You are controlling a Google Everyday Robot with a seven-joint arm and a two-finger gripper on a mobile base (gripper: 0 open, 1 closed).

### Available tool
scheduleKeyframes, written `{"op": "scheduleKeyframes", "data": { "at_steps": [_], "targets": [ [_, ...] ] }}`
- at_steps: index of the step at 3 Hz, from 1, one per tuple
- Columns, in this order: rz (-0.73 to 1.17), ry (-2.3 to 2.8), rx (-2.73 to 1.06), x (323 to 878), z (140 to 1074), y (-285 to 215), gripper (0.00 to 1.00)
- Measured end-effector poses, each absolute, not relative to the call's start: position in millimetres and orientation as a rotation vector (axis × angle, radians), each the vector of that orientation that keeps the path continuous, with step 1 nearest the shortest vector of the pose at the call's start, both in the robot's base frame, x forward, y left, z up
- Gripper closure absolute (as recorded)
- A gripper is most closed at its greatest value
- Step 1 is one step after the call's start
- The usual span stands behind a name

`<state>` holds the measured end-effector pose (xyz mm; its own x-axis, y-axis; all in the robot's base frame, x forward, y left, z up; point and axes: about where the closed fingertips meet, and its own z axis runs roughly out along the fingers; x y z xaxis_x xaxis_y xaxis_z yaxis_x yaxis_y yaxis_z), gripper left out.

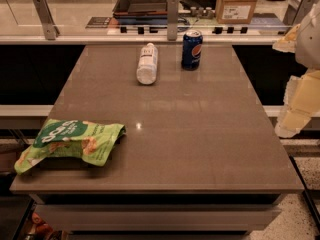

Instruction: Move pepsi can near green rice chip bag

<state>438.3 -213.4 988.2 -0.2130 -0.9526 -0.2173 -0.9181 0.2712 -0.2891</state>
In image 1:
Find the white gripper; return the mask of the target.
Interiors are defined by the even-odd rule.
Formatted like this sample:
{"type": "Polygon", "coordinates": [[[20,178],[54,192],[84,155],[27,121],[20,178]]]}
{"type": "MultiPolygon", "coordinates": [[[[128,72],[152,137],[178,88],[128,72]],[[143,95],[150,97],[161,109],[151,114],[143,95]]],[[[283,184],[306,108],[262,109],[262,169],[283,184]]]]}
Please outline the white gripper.
{"type": "Polygon", "coordinates": [[[320,13],[309,13],[293,26],[272,48],[294,53],[296,61],[308,69],[301,77],[291,76],[277,118],[275,133],[281,138],[298,134],[320,111],[320,13]]]}

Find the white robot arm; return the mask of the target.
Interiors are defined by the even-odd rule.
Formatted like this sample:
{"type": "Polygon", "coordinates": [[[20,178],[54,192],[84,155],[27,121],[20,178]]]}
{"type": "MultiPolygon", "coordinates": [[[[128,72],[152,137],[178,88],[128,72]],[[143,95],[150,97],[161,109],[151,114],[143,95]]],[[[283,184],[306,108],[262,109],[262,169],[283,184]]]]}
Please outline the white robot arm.
{"type": "Polygon", "coordinates": [[[272,48],[294,53],[295,60],[307,68],[301,77],[289,78],[275,126],[279,137],[291,138],[320,111],[320,3],[314,4],[303,20],[272,48]]]}

